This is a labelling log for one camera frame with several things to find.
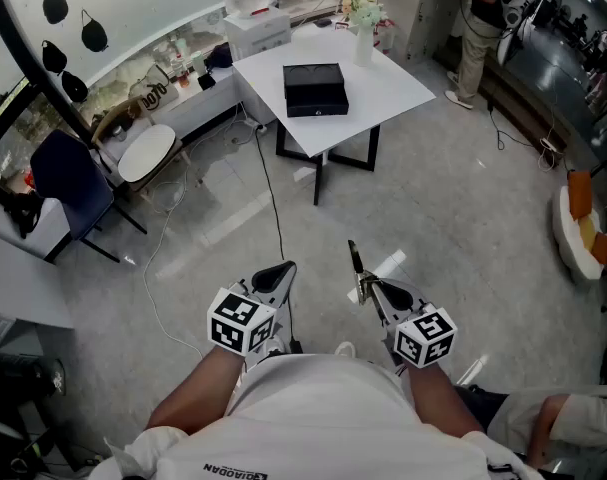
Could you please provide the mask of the beige tote bag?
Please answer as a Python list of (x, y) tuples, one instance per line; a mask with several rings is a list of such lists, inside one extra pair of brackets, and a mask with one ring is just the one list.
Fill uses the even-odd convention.
[(179, 92), (165, 71), (154, 64), (146, 75), (130, 87), (129, 98), (140, 97), (140, 104), (155, 112), (179, 98)]

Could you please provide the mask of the pastel flower bouquet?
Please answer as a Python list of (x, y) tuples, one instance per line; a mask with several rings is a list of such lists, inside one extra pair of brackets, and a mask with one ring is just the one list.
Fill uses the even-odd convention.
[(388, 19), (378, 0), (342, 0), (341, 9), (344, 20), (356, 26), (376, 27)]

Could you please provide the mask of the person's left forearm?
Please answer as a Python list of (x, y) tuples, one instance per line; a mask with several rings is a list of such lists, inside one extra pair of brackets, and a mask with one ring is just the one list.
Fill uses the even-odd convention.
[(243, 364), (242, 356), (215, 346), (157, 406), (146, 428), (172, 427), (192, 435), (221, 419)]

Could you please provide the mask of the white pegboard panel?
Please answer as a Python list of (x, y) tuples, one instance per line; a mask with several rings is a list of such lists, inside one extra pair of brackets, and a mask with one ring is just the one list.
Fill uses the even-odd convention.
[[(160, 36), (223, 6), (223, 0), (66, 0), (67, 17), (52, 25), (42, 1), (6, 0), (32, 52), (40, 57), (42, 41), (51, 41), (67, 56), (67, 69), (88, 86)], [(83, 9), (107, 33), (103, 52), (91, 52), (82, 43)]]

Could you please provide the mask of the white vase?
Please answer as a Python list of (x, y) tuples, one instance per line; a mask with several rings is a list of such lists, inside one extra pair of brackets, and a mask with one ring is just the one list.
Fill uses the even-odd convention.
[(374, 27), (360, 25), (356, 34), (354, 63), (360, 67), (368, 67), (374, 50)]

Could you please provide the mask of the blue chair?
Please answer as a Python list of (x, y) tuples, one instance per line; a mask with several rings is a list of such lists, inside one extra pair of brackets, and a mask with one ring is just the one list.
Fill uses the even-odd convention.
[(72, 240), (118, 263), (119, 258), (87, 239), (105, 214), (115, 210), (139, 232), (147, 232), (116, 204), (107, 179), (79, 139), (59, 129), (52, 131), (32, 154), (30, 166), (36, 192), (61, 203)]

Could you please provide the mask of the dark fabric bag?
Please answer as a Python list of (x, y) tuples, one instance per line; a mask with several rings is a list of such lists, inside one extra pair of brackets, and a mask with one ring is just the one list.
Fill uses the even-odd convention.
[(230, 45), (228, 42), (215, 46), (205, 59), (208, 72), (214, 69), (226, 69), (233, 64)]

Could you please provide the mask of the wooden chair white cushion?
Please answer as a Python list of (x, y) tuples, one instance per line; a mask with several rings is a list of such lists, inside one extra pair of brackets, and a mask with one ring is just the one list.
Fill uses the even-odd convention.
[[(117, 168), (120, 178), (130, 189), (152, 205), (153, 193), (148, 189), (148, 185), (172, 161), (181, 158), (187, 165), (186, 172), (189, 172), (192, 162), (175, 131), (168, 125), (157, 124), (142, 101), (142, 96), (136, 96), (113, 107), (98, 124), (91, 144), (97, 147), (100, 153), (107, 155)], [(117, 159), (103, 144), (101, 137), (121, 114), (129, 112), (133, 107), (141, 111), (150, 126), (139, 133)]]

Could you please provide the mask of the grey desk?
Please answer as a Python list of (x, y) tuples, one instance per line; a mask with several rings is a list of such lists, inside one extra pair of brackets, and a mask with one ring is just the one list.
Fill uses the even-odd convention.
[(59, 271), (0, 238), (0, 357), (42, 357), (39, 327), (73, 328)]

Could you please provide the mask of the black tray box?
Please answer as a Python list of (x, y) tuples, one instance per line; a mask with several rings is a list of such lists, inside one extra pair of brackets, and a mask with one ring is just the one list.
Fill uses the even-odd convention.
[(345, 81), (338, 63), (286, 65), (283, 79), (289, 118), (348, 114)]

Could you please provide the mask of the white desk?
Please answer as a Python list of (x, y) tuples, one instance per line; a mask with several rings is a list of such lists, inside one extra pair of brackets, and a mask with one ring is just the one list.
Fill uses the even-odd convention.
[(56, 199), (46, 199), (35, 229), (23, 239), (18, 226), (0, 204), (0, 238), (4, 241), (45, 259), (67, 236), (69, 225), (61, 203)]

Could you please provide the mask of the person's white shirt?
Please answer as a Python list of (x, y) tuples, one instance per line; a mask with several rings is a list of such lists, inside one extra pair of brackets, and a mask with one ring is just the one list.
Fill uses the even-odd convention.
[(400, 383), (340, 355), (270, 358), (194, 434), (142, 432), (89, 480), (543, 480), (479, 431), (420, 420)]

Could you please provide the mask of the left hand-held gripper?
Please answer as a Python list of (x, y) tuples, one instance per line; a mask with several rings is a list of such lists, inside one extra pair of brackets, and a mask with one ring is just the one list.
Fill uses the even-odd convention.
[(264, 343), (274, 335), (291, 353), (287, 299), (296, 273), (296, 263), (288, 260), (256, 272), (251, 282), (220, 288), (207, 311), (208, 340), (246, 363), (259, 363), (265, 357)]

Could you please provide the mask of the white low cabinet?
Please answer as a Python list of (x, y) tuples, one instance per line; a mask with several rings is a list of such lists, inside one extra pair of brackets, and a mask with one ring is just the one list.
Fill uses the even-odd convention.
[(178, 97), (151, 115), (157, 124), (170, 126), (179, 138), (184, 138), (197, 128), (242, 103), (244, 110), (255, 121), (266, 125), (275, 116), (267, 105), (242, 79), (234, 67), (214, 69), (212, 77), (215, 85), (203, 90), (194, 74), (190, 76), (190, 85), (182, 88), (178, 83), (174, 87)]

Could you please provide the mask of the white square table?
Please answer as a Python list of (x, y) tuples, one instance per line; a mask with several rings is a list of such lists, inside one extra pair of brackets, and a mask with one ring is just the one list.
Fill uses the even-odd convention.
[[(275, 115), (276, 153), (315, 167), (322, 183), (323, 167), (335, 162), (365, 171), (376, 164), (381, 125), (433, 100), (434, 95), (413, 76), (379, 51), (368, 67), (354, 63), (356, 35), (331, 30), (294, 35), (279, 47), (235, 62), (238, 74)], [(283, 67), (338, 63), (349, 102), (347, 115), (289, 118)]]

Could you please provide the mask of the person's right forearm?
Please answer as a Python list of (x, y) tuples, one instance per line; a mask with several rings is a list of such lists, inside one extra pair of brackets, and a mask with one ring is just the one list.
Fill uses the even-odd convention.
[(425, 424), (462, 438), (483, 428), (464, 404), (450, 379), (438, 364), (418, 368), (405, 363), (415, 412)]

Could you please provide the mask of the white water dispenser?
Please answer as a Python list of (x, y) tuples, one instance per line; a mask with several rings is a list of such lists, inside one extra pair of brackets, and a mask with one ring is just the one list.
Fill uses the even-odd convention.
[(228, 15), (224, 25), (234, 62), (291, 41), (290, 16), (274, 7), (250, 17)]

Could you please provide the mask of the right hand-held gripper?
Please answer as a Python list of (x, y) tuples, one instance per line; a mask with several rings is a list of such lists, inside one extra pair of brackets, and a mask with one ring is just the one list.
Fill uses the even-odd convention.
[(385, 326), (383, 343), (395, 365), (406, 362), (425, 368), (451, 353), (457, 326), (444, 308), (424, 304), (423, 294), (414, 286), (390, 278), (373, 281), (370, 293)]

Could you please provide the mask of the red white gift bag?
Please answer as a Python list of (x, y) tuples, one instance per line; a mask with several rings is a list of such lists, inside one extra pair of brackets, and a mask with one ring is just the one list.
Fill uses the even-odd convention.
[(395, 29), (395, 23), (389, 18), (381, 20), (374, 29), (374, 47), (384, 55), (392, 50)]

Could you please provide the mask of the black bag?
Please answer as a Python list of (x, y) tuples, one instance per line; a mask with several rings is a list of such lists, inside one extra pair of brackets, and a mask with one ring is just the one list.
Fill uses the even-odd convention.
[(32, 233), (36, 228), (44, 203), (35, 190), (27, 193), (12, 193), (4, 205), (4, 211), (15, 224), (22, 239)]

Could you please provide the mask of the black cap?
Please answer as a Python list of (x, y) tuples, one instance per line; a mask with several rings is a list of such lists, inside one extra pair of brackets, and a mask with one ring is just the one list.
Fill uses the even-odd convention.
[(108, 37), (104, 27), (85, 9), (81, 11), (81, 40), (86, 49), (100, 53), (108, 48)]
[(52, 25), (62, 22), (69, 12), (66, 0), (43, 0), (42, 9), (47, 22)]
[(82, 103), (87, 99), (88, 88), (77, 76), (67, 70), (61, 73), (61, 84), (64, 92), (74, 103)]
[(50, 73), (61, 75), (67, 67), (67, 56), (51, 41), (42, 41), (43, 67)]

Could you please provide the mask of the black window frame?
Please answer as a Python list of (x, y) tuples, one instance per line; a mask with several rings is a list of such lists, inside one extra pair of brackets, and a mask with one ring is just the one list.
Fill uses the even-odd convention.
[(0, 0), (0, 37), (23, 74), (22, 81), (16, 86), (17, 90), (12, 90), (1, 105), (0, 141), (20, 114), (27, 110), (39, 95), (42, 95), (74, 135), (89, 145), (92, 139), (89, 126), (81, 114), (55, 87), (41, 63), (32, 53), (19, 31), (18, 21), (12, 17), (6, 0)]

